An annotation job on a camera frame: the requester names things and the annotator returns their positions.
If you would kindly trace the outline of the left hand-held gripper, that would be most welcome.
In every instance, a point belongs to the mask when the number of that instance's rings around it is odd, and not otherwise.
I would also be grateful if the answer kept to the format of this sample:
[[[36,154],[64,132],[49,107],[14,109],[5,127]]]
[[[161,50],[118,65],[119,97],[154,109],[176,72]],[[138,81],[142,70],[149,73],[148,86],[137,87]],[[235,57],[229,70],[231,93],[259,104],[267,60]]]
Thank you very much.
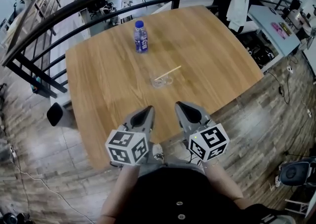
[[[155,108],[147,106],[127,115],[122,125],[110,132],[105,147],[116,164],[135,166],[149,153],[155,123]]]

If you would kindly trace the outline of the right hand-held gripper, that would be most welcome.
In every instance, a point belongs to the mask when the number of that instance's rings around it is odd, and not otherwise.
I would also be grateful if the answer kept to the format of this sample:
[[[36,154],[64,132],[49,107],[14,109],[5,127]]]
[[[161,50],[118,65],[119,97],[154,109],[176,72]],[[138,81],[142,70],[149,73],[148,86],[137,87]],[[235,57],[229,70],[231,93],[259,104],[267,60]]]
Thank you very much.
[[[203,125],[189,135],[188,150],[202,162],[207,162],[222,155],[230,139],[221,123],[206,126],[210,122],[210,114],[205,108],[192,102],[178,101],[175,113],[181,129],[185,126]]]

